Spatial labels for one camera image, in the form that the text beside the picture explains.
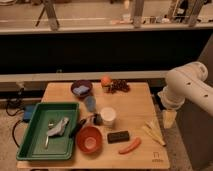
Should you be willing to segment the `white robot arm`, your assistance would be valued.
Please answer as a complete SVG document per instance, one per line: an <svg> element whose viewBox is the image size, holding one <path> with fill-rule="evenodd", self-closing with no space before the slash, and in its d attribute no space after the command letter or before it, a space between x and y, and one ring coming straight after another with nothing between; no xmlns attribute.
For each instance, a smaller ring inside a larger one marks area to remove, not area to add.
<svg viewBox="0 0 213 171"><path fill-rule="evenodd" d="M167 72L166 86L158 93L164 107L163 126L171 128L185 100L197 104L213 116L213 87L207 85L208 69L201 62L190 62Z"/></svg>

